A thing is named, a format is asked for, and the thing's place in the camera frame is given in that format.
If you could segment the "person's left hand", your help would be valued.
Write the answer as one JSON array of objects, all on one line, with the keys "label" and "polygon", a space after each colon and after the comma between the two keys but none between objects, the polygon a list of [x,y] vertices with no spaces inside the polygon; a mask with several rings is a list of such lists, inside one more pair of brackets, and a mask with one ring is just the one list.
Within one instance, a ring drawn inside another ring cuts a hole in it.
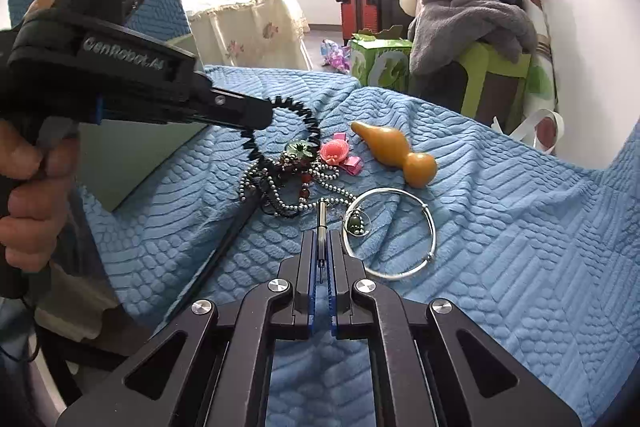
[{"label": "person's left hand", "polygon": [[79,136],[70,134],[43,154],[2,121],[1,174],[23,182],[9,196],[9,214],[1,219],[1,244],[12,267],[35,273],[49,262],[68,217],[79,150]]}]

